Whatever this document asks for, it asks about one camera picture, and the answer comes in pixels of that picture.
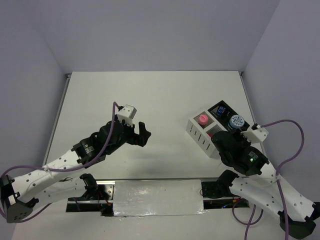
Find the pink-capped pen tube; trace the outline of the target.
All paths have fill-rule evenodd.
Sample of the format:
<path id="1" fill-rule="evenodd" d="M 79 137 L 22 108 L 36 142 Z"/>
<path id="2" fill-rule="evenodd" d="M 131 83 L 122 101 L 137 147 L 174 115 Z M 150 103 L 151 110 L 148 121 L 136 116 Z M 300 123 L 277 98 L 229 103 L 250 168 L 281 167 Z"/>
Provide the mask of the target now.
<path id="1" fill-rule="evenodd" d="M 209 117 L 206 114 L 201 114 L 198 118 L 198 124 L 205 127 L 208 124 Z"/>

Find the small blue-capped bottle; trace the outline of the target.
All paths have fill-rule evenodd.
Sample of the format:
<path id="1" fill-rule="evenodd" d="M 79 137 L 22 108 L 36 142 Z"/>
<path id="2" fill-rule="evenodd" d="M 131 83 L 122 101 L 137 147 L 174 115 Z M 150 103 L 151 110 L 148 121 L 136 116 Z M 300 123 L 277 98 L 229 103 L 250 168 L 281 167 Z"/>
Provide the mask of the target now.
<path id="1" fill-rule="evenodd" d="M 222 115 L 225 111 L 225 108 L 223 106 L 220 106 L 218 109 L 217 109 L 217 114 L 218 115 Z"/>

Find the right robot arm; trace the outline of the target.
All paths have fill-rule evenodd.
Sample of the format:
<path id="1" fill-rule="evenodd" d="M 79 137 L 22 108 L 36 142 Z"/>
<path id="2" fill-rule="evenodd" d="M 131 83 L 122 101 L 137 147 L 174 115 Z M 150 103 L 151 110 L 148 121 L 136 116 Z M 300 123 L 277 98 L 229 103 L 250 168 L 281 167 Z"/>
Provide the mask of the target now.
<path id="1" fill-rule="evenodd" d="M 320 205 L 300 194 L 280 176 L 268 158 L 252 146 L 263 142 L 268 134 L 265 128 L 260 128 L 219 131 L 211 137 L 222 163 L 232 168 L 220 175 L 217 190 L 223 196 L 237 195 L 257 205 L 279 220 L 280 227 L 289 236 L 302 240 L 313 233 Z"/>

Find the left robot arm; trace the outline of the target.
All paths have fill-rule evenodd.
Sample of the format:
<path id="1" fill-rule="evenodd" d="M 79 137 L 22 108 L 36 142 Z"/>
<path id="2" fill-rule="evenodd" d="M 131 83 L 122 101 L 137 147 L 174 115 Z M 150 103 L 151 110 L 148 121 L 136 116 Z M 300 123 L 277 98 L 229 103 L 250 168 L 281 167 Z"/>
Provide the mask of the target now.
<path id="1" fill-rule="evenodd" d="M 0 178 L 1 214 L 7 223 L 23 223 L 35 217 L 37 208 L 46 209 L 62 199 L 104 200 L 112 190 L 97 184 L 90 173 L 72 174 L 105 160 L 124 144 L 144 147 L 152 135 L 143 122 L 135 126 L 124 120 L 113 120 L 99 131 L 82 139 L 58 159 L 41 167 L 30 166 L 31 172 L 17 177 L 5 173 Z"/>

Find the black tray container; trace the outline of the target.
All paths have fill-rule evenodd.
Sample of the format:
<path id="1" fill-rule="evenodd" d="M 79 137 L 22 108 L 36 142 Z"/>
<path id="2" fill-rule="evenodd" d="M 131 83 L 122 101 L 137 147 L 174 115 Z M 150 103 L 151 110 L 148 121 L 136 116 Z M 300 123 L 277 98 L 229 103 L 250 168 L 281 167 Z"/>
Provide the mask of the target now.
<path id="1" fill-rule="evenodd" d="M 223 106 L 225 108 L 224 113 L 222 115 L 217 114 L 217 110 L 220 106 Z M 237 131 L 240 132 L 247 131 L 249 128 L 249 124 L 245 121 L 244 126 L 241 129 L 232 129 L 229 127 L 229 120 L 233 115 L 239 115 L 236 113 L 226 102 L 221 100 L 214 106 L 208 109 L 208 112 L 228 131 Z"/>

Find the white compartment organizer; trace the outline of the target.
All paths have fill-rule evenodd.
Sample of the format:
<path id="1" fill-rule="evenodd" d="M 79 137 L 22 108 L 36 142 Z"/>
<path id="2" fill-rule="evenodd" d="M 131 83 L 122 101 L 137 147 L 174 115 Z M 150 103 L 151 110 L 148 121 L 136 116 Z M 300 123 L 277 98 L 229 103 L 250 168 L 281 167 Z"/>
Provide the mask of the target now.
<path id="1" fill-rule="evenodd" d="M 198 120 L 201 114 L 208 116 L 208 123 L 205 127 L 199 125 Z M 208 112 L 204 110 L 188 119 L 186 132 L 201 148 L 201 150 L 211 159 L 219 159 L 219 153 L 211 141 L 208 133 L 214 135 L 226 129 Z"/>

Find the silver taped panel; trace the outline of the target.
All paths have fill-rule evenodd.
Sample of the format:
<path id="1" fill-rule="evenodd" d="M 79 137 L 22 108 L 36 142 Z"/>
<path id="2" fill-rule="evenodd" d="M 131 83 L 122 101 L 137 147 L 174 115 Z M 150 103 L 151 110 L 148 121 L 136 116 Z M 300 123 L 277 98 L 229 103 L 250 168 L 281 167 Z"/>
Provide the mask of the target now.
<path id="1" fill-rule="evenodd" d="M 201 181 L 118 181 L 113 214 L 117 217 L 187 216 L 205 213 Z"/>

